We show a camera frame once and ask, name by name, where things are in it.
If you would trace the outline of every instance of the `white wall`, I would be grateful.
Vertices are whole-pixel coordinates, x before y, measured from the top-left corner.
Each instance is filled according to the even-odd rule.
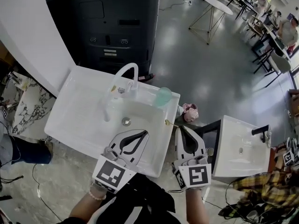
[[[0,40],[41,85],[59,94],[75,63],[45,0],[0,0]]]
[[[296,7],[299,7],[299,0],[287,0],[287,1],[288,1],[287,5],[280,3],[277,6],[277,9],[282,13],[282,17],[286,18],[289,15],[289,13],[292,13],[297,18],[299,18],[299,10],[296,11]]]

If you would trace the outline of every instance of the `pink object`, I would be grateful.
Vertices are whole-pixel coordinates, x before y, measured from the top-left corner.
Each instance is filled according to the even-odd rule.
[[[184,120],[186,122],[192,122],[199,117],[198,109],[195,104],[183,104],[183,110]]]

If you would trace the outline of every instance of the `drain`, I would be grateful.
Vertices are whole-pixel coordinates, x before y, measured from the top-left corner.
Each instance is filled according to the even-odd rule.
[[[121,121],[123,126],[130,126],[131,122],[132,122],[131,119],[128,117],[124,117]]]

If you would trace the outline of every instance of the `human arm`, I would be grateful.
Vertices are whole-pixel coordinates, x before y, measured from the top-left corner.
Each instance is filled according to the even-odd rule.
[[[201,190],[186,191],[186,212],[189,224],[209,224],[209,217],[202,202]]]
[[[253,0],[252,2],[253,2],[253,3],[257,3],[257,1],[258,1],[258,0]]]
[[[90,187],[90,192],[97,198],[103,198],[107,191],[96,188],[95,186]],[[90,194],[86,193],[85,196],[77,203],[77,205],[71,211],[70,217],[76,217],[83,220],[85,223],[89,221],[93,213],[99,209],[102,201],[93,199]]]
[[[274,17],[275,27],[279,29],[280,25],[280,17]]]
[[[280,21],[280,23],[279,23],[279,29],[278,29],[278,31],[277,31],[277,34],[278,34],[278,36],[281,36],[282,35],[282,26],[283,26],[284,24],[283,24],[283,21]]]
[[[288,47],[293,46],[298,41],[298,32],[294,35],[293,39],[287,44]]]

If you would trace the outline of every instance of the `round table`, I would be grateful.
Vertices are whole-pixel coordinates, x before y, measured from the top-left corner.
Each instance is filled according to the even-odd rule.
[[[206,31],[207,32],[207,40],[205,40],[205,38],[204,38],[204,40],[209,45],[218,29],[220,23],[222,22],[225,14],[233,15],[233,12],[230,8],[228,8],[226,5],[224,5],[222,2],[219,2],[218,0],[205,0],[205,1],[209,5],[205,8],[204,13],[199,18],[195,19],[195,21],[189,26],[189,29],[192,30],[195,34],[197,34],[200,37],[201,37],[201,35],[197,32],[197,30]],[[217,22],[215,24],[213,24],[215,8],[222,11],[223,14],[220,16],[220,18],[217,20]],[[194,25],[209,11],[211,11],[209,30],[194,27]],[[213,35],[211,35],[213,28],[217,24],[218,24],[218,26],[217,26],[216,30],[214,31]]]

